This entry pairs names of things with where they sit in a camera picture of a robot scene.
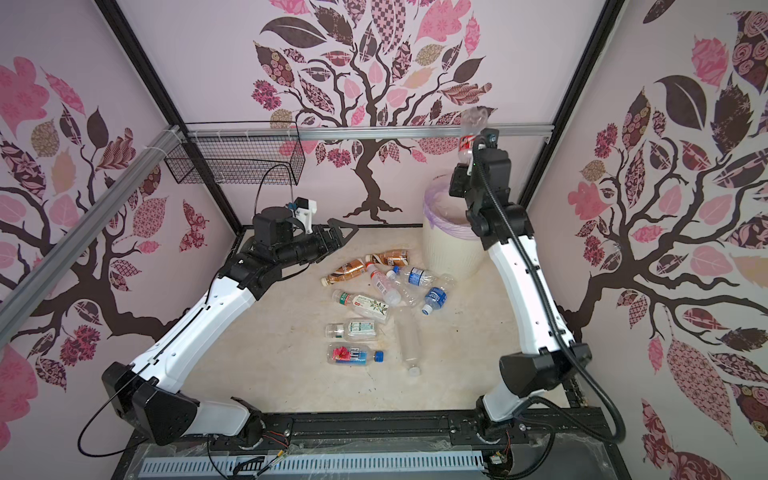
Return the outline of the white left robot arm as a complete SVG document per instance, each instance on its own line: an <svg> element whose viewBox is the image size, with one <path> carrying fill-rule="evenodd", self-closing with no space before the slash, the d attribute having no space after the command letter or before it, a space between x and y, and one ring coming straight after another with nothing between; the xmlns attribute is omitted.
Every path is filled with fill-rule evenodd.
<svg viewBox="0 0 768 480"><path fill-rule="evenodd" d="M338 219L313 226L311 207L269 207L253 218L253 234L213 277L203 297L130 364L109 366L102 382L116 414L156 445L186 436L229 437L252 448L265 431L263 414L242 399L202 401L182 392L197 362L242 313L285 280L290 267L318 263L340 250L358 226Z"/></svg>

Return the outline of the clear bottle red label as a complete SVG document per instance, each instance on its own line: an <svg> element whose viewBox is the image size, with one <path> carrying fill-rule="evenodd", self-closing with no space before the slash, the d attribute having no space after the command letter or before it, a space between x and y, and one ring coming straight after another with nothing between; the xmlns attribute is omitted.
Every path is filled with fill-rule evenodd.
<svg viewBox="0 0 768 480"><path fill-rule="evenodd" d="M472 145L475 138L486 127L487 112L479 107L465 110L460 117L459 163L469 166L472 162Z"/></svg>

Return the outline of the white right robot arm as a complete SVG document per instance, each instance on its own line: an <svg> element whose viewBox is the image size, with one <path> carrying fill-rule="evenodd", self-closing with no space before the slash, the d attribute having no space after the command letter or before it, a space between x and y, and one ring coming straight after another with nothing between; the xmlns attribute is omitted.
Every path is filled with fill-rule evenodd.
<svg viewBox="0 0 768 480"><path fill-rule="evenodd" d="M480 398L491 423L510 420L533 397L571 379L592 359L558 312L538 261L526 210L509 200L511 161L506 151L476 147L454 169L449 194L466 201L466 217L504 283L517 320L520 351L499 360L501 382Z"/></svg>

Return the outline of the brown Nescafe coffee bottle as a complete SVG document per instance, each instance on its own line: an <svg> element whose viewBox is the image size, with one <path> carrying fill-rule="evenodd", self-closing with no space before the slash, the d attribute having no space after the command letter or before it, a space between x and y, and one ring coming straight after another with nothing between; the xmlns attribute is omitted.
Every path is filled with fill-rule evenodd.
<svg viewBox="0 0 768 480"><path fill-rule="evenodd" d="M332 284L349 281L354 279L365 272L366 263L361 259L354 259L344 265L338 267L330 274L321 278L321 284L323 286L329 286Z"/></svg>

